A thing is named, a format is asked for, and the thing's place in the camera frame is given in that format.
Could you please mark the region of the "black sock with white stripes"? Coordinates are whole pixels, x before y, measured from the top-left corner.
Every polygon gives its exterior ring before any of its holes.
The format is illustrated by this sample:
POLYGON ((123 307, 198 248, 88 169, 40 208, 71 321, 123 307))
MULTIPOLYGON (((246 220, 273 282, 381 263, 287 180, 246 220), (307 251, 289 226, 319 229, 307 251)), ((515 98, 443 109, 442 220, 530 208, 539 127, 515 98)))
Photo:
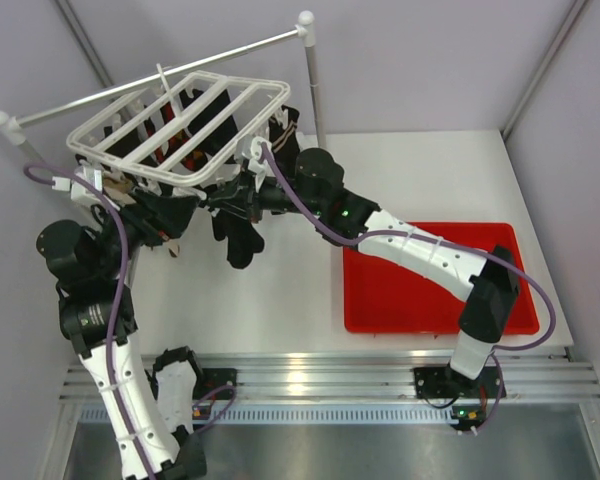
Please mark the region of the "black sock with white stripes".
POLYGON ((224 210, 212 217, 212 231, 216 241, 227 241, 226 258, 234 269, 247 268, 254 256, 264 251, 265 241, 253 225, 224 210))

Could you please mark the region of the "white plastic clip hanger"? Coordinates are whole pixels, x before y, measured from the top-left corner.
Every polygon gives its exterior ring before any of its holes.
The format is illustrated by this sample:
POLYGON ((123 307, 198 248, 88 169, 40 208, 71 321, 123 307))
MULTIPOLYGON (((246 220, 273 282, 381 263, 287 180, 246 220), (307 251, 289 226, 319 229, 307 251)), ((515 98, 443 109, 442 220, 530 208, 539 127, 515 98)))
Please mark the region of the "white plastic clip hanger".
POLYGON ((288 100, 284 81, 194 71, 175 84, 126 93, 67 137, 67 147, 113 170, 173 187, 192 189, 217 178, 244 136, 254 136, 288 100), (227 121, 237 131, 195 172, 182 165, 227 121))

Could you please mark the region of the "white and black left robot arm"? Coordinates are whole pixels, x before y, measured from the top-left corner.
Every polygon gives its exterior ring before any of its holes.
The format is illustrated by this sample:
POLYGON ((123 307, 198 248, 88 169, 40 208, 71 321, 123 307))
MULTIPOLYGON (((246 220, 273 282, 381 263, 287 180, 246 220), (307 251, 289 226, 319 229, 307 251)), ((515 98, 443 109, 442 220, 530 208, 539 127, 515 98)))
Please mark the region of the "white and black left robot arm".
POLYGON ((36 241, 56 278, 59 325, 106 408, 125 479, 199 479, 207 462, 192 424, 193 397, 206 374, 187 346, 167 349, 145 370, 129 262, 142 246, 182 236, 199 200, 136 193, 94 230, 73 220, 45 227, 36 241))

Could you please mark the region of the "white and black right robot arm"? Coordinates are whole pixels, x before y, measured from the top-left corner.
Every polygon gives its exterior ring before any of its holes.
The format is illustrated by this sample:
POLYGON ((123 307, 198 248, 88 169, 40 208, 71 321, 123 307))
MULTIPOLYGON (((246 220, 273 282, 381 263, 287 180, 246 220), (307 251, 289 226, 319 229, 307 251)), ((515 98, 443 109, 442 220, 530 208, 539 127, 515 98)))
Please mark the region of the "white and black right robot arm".
POLYGON ((438 285, 463 302, 459 333, 446 368, 454 396, 470 396, 517 303, 519 270, 501 246, 484 251, 458 245, 409 224, 344 185, 344 169, 321 148, 297 154, 291 170, 258 146, 239 173, 210 190, 219 219, 246 226, 264 212, 299 213, 335 246, 388 261, 438 285))

